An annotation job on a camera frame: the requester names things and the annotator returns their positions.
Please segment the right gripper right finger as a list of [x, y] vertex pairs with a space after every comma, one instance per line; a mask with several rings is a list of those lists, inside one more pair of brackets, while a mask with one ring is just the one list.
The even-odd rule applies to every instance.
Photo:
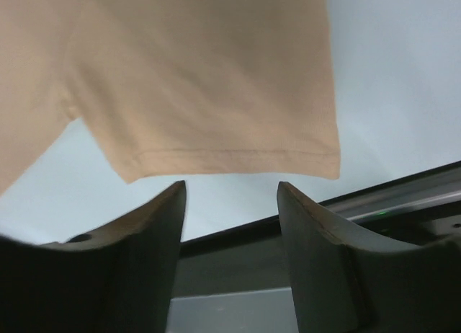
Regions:
[[460, 238], [410, 244], [277, 189], [300, 332], [458, 332]]

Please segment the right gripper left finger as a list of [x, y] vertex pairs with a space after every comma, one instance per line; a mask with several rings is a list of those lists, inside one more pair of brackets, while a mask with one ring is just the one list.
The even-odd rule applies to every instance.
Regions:
[[187, 189], [65, 243], [1, 238], [3, 332], [165, 332]]

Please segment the beige t shirt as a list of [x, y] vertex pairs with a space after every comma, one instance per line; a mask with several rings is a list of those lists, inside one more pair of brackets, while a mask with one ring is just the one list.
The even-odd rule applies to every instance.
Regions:
[[1, 189], [76, 119], [126, 182], [337, 179], [326, 0], [1, 0]]

